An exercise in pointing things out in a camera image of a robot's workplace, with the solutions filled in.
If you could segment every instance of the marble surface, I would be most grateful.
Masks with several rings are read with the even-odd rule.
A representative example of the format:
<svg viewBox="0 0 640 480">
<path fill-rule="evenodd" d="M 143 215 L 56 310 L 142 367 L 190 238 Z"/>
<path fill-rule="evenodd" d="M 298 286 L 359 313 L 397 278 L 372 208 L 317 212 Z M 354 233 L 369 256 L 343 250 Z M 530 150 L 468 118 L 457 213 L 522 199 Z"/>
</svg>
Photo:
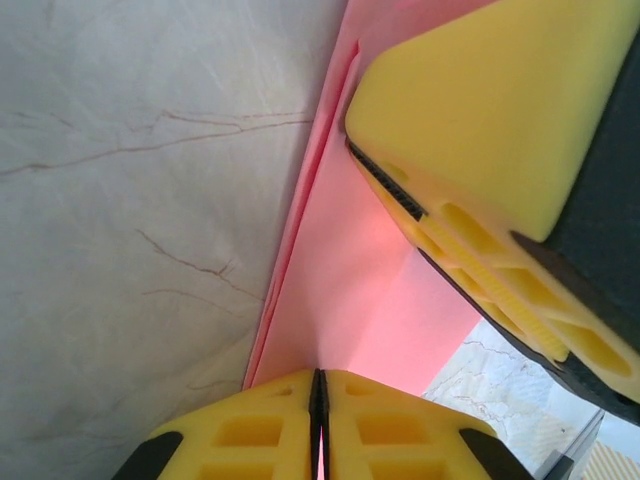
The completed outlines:
<svg viewBox="0 0 640 480">
<path fill-rule="evenodd" d="M 564 452 L 598 409 L 557 385 L 482 320 L 424 398 L 489 423 L 535 474 Z"/>
<path fill-rule="evenodd" d="M 0 478 L 240 388 L 343 0 L 0 15 Z"/>
</svg>

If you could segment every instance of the pink sheet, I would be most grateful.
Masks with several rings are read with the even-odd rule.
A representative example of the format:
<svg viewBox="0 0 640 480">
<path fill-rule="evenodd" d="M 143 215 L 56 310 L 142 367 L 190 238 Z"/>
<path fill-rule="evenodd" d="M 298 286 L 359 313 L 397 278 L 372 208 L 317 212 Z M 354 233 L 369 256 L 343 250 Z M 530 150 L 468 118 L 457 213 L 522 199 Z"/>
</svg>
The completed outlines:
<svg viewBox="0 0 640 480">
<path fill-rule="evenodd" d="M 487 3 L 349 1 L 245 387 L 320 367 L 418 395 L 479 320 L 373 194 L 345 148 L 342 120 L 376 55 Z"/>
</svg>

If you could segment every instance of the pink paper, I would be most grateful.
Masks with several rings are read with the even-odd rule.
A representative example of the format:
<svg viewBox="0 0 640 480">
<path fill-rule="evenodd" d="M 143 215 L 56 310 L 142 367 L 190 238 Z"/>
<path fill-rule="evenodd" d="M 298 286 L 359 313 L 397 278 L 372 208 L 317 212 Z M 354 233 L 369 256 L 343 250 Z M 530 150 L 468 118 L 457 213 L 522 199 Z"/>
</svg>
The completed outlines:
<svg viewBox="0 0 640 480">
<path fill-rule="evenodd" d="M 479 320 L 382 207 L 345 148 L 342 122 L 380 52 L 490 1 L 348 3 L 246 387 L 319 367 L 421 394 Z"/>
</svg>

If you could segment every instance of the white marble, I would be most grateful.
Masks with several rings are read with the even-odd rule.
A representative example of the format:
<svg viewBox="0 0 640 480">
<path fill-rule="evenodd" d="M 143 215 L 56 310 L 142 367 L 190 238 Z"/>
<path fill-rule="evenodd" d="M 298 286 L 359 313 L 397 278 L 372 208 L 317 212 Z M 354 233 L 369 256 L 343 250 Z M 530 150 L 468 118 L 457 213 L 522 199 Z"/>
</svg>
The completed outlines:
<svg viewBox="0 0 640 480">
<path fill-rule="evenodd" d="M 238 390 L 343 0 L 0 15 L 0 478 Z"/>
<path fill-rule="evenodd" d="M 556 384 L 486 321 L 469 334 L 424 397 L 489 423 L 535 473 L 598 411 Z"/>
</svg>

